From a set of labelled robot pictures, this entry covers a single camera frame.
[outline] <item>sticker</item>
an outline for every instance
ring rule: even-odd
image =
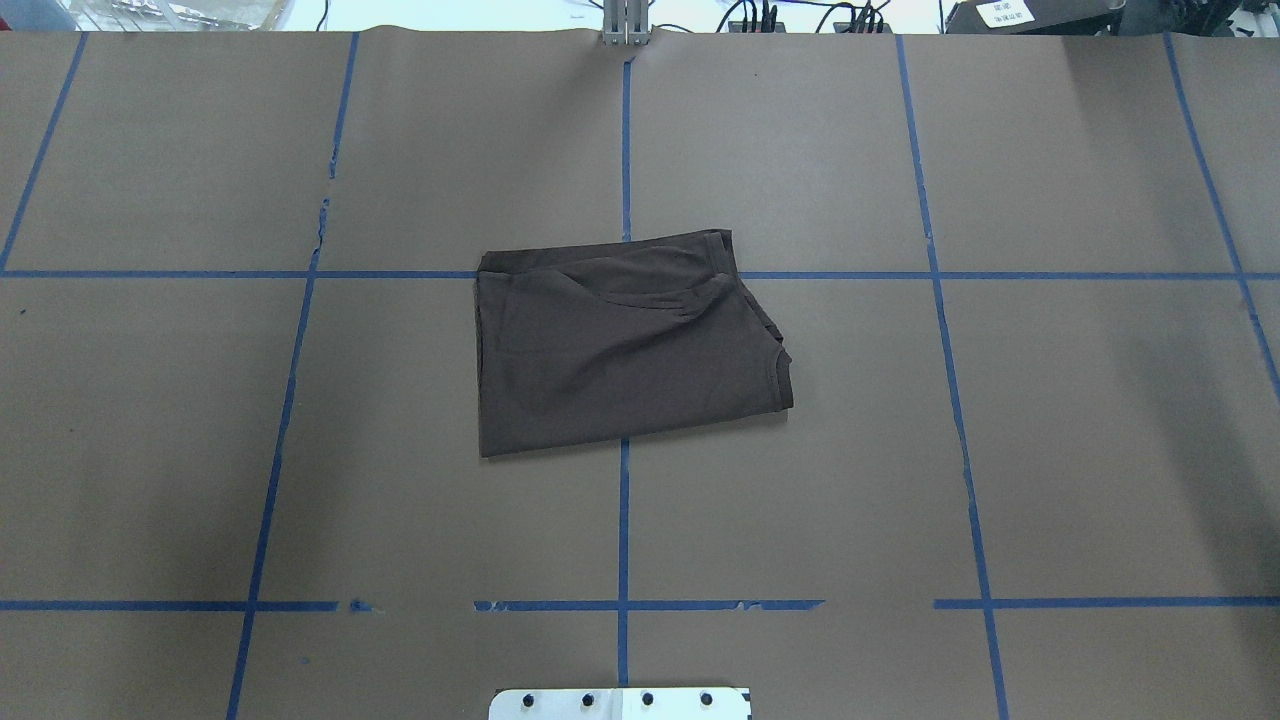
[[[1000,0],[978,5],[978,14],[987,27],[1009,27],[1034,22],[1032,12],[1023,0]]]

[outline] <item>dark gray cloth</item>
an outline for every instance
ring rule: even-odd
[[[475,290],[481,456],[791,407],[730,231],[486,252]]]

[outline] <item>vertical blue tape line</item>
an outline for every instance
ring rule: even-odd
[[[631,683],[627,670],[627,606],[631,602],[631,438],[618,452],[618,687]]]
[[[631,242],[631,63],[622,63],[622,242]]]
[[[343,77],[342,100],[338,104],[338,119],[333,133],[333,155],[330,155],[330,178],[337,170],[338,149],[342,145],[343,118],[347,113],[347,97],[351,92],[351,78],[356,70],[356,50],[360,46],[360,33],[352,33],[351,47],[347,53],[347,70]],[[227,702],[227,720],[234,720],[239,712],[241,691],[244,685],[244,670],[248,666],[248,650],[253,638],[253,620],[257,614],[257,598],[262,587],[262,569],[266,566],[266,547],[271,537],[271,519],[275,514],[275,497],[280,487],[280,468],[284,464],[284,438],[289,432],[289,420],[293,416],[293,398],[298,387],[298,363],[302,357],[302,341],[306,337],[307,322],[311,318],[311,299],[315,295],[316,274],[320,268],[320,251],[324,249],[324,236],[329,215],[329,199],[325,197],[320,206],[320,217],[316,223],[317,242],[311,251],[311,263],[307,265],[307,284],[302,292],[302,310],[298,313],[298,328],[293,336],[293,354],[289,359],[289,378],[284,387],[284,404],[280,409],[280,425],[275,433],[275,452],[271,456],[271,474],[266,484],[266,500],[262,503],[262,521],[257,532],[257,548],[253,553],[253,574],[248,585],[248,605],[244,609],[244,621],[241,626],[241,643],[236,653],[236,674],[232,679],[230,697]]]
[[[72,82],[76,81],[76,70],[79,69],[81,58],[84,56],[84,45],[88,42],[88,33],[82,32],[79,42],[76,44],[76,54],[72,55],[72,64],[67,68],[67,78],[63,79],[63,90],[54,102],[54,113],[49,117],[49,126],[45,127],[45,137],[36,150],[36,160],[31,164],[31,173],[27,176],[27,184],[22,188],[22,197],[18,208],[13,213],[13,222],[9,223],[9,234],[4,238],[4,250],[0,250],[0,270],[9,264],[9,254],[13,252],[13,243],[18,240],[18,231],[22,228],[22,217],[27,214],[27,204],[31,202],[31,193],[36,190],[36,179],[40,178],[40,168],[45,164],[45,154],[54,140],[54,131],[58,128],[58,119],[63,117],[63,106],[67,105],[67,96],[70,95]]]
[[[1235,238],[1231,237],[1231,227],[1226,222],[1226,213],[1222,210],[1222,201],[1217,195],[1217,186],[1213,184],[1213,174],[1208,170],[1204,160],[1204,150],[1201,147],[1199,133],[1196,132],[1196,120],[1192,119],[1192,109],[1187,102],[1187,92],[1183,88],[1183,73],[1178,68],[1178,54],[1174,51],[1174,37],[1165,33],[1165,55],[1169,58],[1169,72],[1174,79],[1174,92],[1178,94],[1178,105],[1183,110],[1183,122],[1187,123],[1187,135],[1190,136],[1192,150],[1196,151],[1196,163],[1199,165],[1201,176],[1204,178],[1204,187],[1208,190],[1210,202],[1213,205],[1213,214],[1217,217],[1217,227],[1222,232],[1222,242],[1226,243],[1226,254],[1231,259],[1231,269],[1235,270],[1236,283],[1240,286],[1240,295],[1244,296],[1244,306],[1249,313],[1249,323],[1253,325],[1253,336],[1258,341],[1262,351],[1262,363],[1267,368],[1271,378],[1271,389],[1276,400],[1280,401],[1280,372],[1276,370],[1276,359],[1271,354],[1271,343],[1267,342],[1267,333],[1262,329],[1262,320],[1258,318],[1258,307],[1253,302],[1253,292],[1249,290],[1249,281],[1244,275],[1244,265],[1240,263],[1240,254],[1235,249]]]
[[[942,360],[947,372],[947,389],[951,393],[951,415],[956,434],[960,438],[960,455],[964,460],[964,484],[969,493],[969,534],[973,539],[973,557],[978,569],[978,589],[983,601],[983,621],[987,629],[987,652],[991,656],[991,678],[996,688],[996,710],[1001,720],[1009,720],[1009,701],[1005,694],[1005,670],[1000,659],[1000,638],[996,634],[996,612],[991,607],[991,583],[987,577],[987,552],[982,543],[982,521],[978,516],[978,493],[973,483],[973,465],[969,460],[969,437],[965,432],[964,409],[960,405],[960,383],[956,379],[955,355],[951,350],[951,329],[947,324],[946,304],[942,296],[942,270],[938,264],[938,251],[933,242],[933,220],[929,217],[929,196],[924,188],[924,163],[920,156],[920,138],[915,124],[915,108],[911,102],[911,79],[906,69],[906,47],[902,36],[895,35],[897,45],[897,70],[902,83],[902,104],[906,109],[906,128],[911,141],[911,160],[915,164],[915,188],[920,200],[920,223],[924,227],[925,249],[929,255],[929,273],[933,275],[933,305],[938,315],[938,332],[942,336]]]

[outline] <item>horizontal blue tape line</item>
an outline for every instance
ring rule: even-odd
[[[748,270],[755,281],[928,281],[928,272],[893,270]],[[1041,273],[965,272],[941,273],[945,281],[1231,281],[1234,273]],[[306,279],[306,270],[0,270],[0,278],[120,278],[120,279]],[[475,270],[317,270],[328,279],[475,279]],[[1244,273],[1249,281],[1280,281],[1280,273]]]
[[[1277,596],[1183,597],[993,597],[993,610],[1071,610],[1091,607],[1280,607]],[[934,610],[983,610],[980,598],[933,601]]]
[[[0,600],[0,611],[49,612],[243,612],[242,600]],[[337,612],[337,602],[259,602],[259,612]]]
[[[494,600],[476,601],[476,612],[705,612],[714,610],[806,611],[822,600]]]

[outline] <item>white bracket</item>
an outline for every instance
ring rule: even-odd
[[[745,688],[502,691],[489,720],[750,720]]]
[[[649,45],[649,0],[602,0],[605,45]]]

